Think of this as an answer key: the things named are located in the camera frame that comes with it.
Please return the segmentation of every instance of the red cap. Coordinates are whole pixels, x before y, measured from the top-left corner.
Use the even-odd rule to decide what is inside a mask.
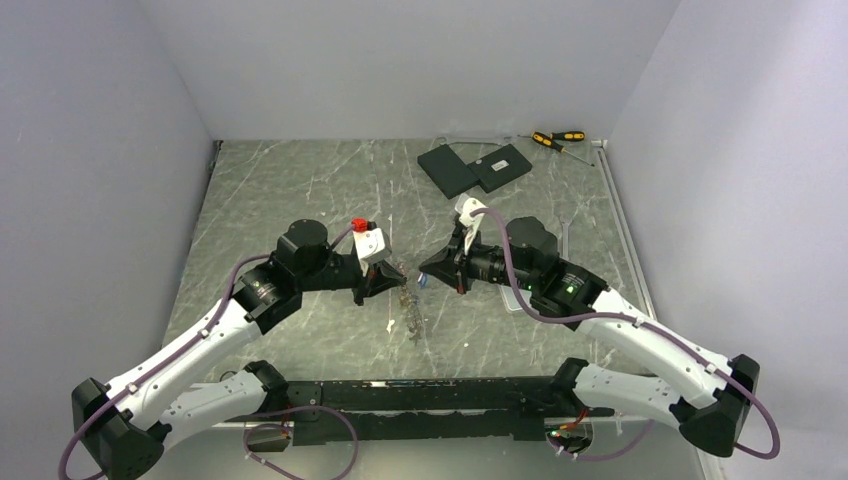
[[[353,224],[353,231],[356,233],[362,233],[368,230],[368,220],[364,218],[354,218],[350,223]]]

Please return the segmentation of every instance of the gray marble surface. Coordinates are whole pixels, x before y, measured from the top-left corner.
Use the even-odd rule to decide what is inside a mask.
[[[332,238],[352,217],[362,216],[390,232],[390,261],[405,269],[411,279],[408,294],[417,301],[398,289],[366,299],[363,307],[353,304],[348,290],[307,293],[299,312],[227,357],[206,381],[258,359],[293,380],[550,375],[568,356],[642,372],[583,335],[507,312],[496,286],[475,282],[467,295],[435,279],[423,289],[417,286],[417,265],[438,251],[452,230],[455,201],[442,195],[416,161],[437,145],[434,140],[225,142],[164,343],[206,313],[233,264],[272,250],[291,222],[320,220]],[[571,260],[637,303],[600,169],[529,139],[515,145],[533,170],[491,194],[479,188],[469,193],[507,220],[536,216],[558,237],[560,214],[573,218]],[[453,147],[466,163],[496,149]],[[584,158],[592,153],[588,142],[572,151]],[[485,243],[498,241],[493,221],[484,220],[481,230]],[[350,242],[346,239],[341,251],[349,251]],[[423,328],[415,328],[416,318]]]

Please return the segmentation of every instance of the black case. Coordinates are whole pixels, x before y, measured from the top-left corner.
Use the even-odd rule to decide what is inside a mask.
[[[477,177],[449,145],[419,155],[418,165],[448,199],[477,185]]]
[[[515,148],[507,145],[468,165],[480,180],[480,187],[492,193],[533,169],[533,165]]]

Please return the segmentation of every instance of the screwdriver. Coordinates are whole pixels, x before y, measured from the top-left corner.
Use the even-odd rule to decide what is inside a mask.
[[[565,133],[554,134],[554,135],[566,135],[567,133],[573,134],[573,133],[582,133],[582,132],[565,132]],[[590,167],[595,166],[594,164],[589,163],[586,160],[578,157],[577,155],[567,151],[564,146],[556,143],[553,138],[545,135],[544,133],[533,132],[533,135],[530,138],[532,138],[533,141],[538,143],[539,145],[542,145],[542,146],[548,147],[550,149],[556,150],[557,152],[560,152],[560,153],[567,153],[567,154],[571,155],[572,157],[576,158],[577,160],[580,160],[581,162],[585,163],[586,165],[589,165]]]
[[[552,133],[552,140],[565,140],[566,142],[582,142],[586,140],[586,134],[579,131]]]

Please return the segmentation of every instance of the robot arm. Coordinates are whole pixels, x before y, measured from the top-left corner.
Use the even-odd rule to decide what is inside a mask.
[[[138,478],[167,449],[216,423],[285,408],[288,384],[267,362],[185,390],[224,356],[300,309],[303,292],[350,288],[362,305],[364,298],[405,283],[386,262],[391,250],[383,231],[361,219],[352,229],[354,246],[342,255],[332,251],[323,224],[293,223],[267,260],[242,275],[230,295],[173,342],[105,385],[89,378],[74,389],[74,428],[110,479]]]
[[[461,197],[448,245],[419,270],[460,294],[467,293],[474,280],[510,285],[503,247],[483,244],[477,231],[482,215],[471,215],[484,207],[479,200]],[[753,392],[759,365],[745,355],[728,360],[640,312],[603,279],[559,258],[556,237],[535,217],[514,219],[506,229],[516,286],[531,292],[530,305],[541,314],[537,319],[594,313],[635,317],[635,322],[588,318],[566,326],[614,346],[658,375],[611,372],[569,358],[554,376],[552,389],[578,405],[612,407],[655,419],[678,429],[702,450],[730,456],[751,404],[714,371],[721,370]],[[696,351],[711,367],[705,369],[667,337]]]

